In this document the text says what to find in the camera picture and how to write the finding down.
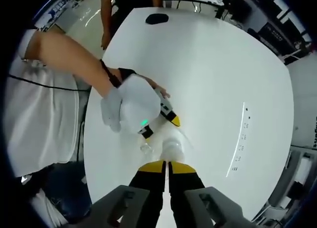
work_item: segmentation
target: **laboratory room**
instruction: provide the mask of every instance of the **laboratory room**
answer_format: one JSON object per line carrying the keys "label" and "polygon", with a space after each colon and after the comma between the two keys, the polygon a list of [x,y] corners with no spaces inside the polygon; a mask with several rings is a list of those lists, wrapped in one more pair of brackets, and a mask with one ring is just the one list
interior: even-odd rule
{"label": "laboratory room", "polygon": [[314,226],[311,0],[17,1],[4,227]]}

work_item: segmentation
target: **wrist strap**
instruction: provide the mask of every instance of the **wrist strap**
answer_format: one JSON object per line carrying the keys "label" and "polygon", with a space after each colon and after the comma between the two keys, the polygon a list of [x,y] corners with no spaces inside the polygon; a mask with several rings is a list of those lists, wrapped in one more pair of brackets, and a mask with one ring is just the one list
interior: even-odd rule
{"label": "wrist strap", "polygon": [[107,66],[105,65],[105,63],[103,62],[102,59],[100,60],[100,62],[101,62],[102,67],[104,68],[104,70],[108,74],[110,83],[112,83],[112,85],[115,88],[120,87],[121,83],[120,83],[119,79],[116,76],[114,76],[112,73],[110,73],[109,69],[107,68]]}
{"label": "wrist strap", "polygon": [[124,82],[131,74],[137,74],[134,70],[128,68],[119,68],[122,82]]}

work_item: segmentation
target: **computer mouse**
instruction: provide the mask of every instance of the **computer mouse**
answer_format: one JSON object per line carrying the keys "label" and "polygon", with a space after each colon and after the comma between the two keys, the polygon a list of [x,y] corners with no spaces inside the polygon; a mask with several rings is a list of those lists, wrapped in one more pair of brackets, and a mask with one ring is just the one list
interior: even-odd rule
{"label": "computer mouse", "polygon": [[146,23],[150,25],[155,25],[163,22],[168,21],[168,15],[163,13],[154,13],[148,16],[148,18],[145,20]]}

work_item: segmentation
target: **black cable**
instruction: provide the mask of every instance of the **black cable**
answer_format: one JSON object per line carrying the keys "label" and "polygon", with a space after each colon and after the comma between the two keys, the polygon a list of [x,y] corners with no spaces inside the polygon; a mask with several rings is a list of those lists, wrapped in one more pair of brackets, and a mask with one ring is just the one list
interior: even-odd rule
{"label": "black cable", "polygon": [[194,8],[195,8],[195,11],[196,11],[196,6],[195,6],[194,2],[192,2],[192,5],[194,6]]}
{"label": "black cable", "polygon": [[82,125],[83,125],[83,121],[80,123],[80,126],[79,126],[79,135],[78,135],[78,144],[77,144],[77,159],[76,159],[77,162],[79,161],[80,132],[81,132]]}
{"label": "black cable", "polygon": [[60,89],[60,90],[64,90],[64,91],[72,91],[72,92],[90,92],[90,89],[81,90],[81,89],[70,89],[70,88],[61,88],[61,87],[55,87],[55,86],[48,86],[48,85],[45,85],[45,84],[41,84],[41,83],[33,82],[31,80],[27,80],[25,78],[20,78],[20,77],[11,75],[11,74],[9,74],[8,77],[14,78],[14,79],[17,79],[17,80],[20,80],[20,81],[24,81],[24,82],[27,82],[27,83],[35,84],[35,85],[38,85],[38,86],[41,86],[41,87],[44,87],[44,88],[54,88],[54,89]]}
{"label": "black cable", "polygon": [[229,13],[229,11],[227,10],[227,13],[225,14],[225,16],[222,17],[223,20],[226,19],[226,16],[228,15],[228,13]]}
{"label": "black cable", "polygon": [[275,221],[277,224],[279,224],[281,227],[284,228],[284,225],[282,224],[282,222],[280,222],[280,221],[278,221],[278,220],[276,220],[276,219],[269,219],[269,221]]}
{"label": "black cable", "polygon": [[304,147],[304,146],[297,146],[297,145],[291,145],[293,147],[297,147],[297,148],[303,148],[303,149],[311,149],[311,150],[316,150],[314,148],[311,148],[311,147]]}

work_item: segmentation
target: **gloved hand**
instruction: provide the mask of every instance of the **gloved hand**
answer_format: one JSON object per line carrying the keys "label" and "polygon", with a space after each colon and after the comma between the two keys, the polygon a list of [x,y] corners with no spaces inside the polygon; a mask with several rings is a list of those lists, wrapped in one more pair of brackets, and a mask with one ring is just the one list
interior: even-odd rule
{"label": "gloved hand", "polygon": [[120,108],[122,103],[122,96],[119,90],[112,87],[110,92],[101,100],[101,113],[103,121],[109,125],[114,132],[119,132],[120,125]]}

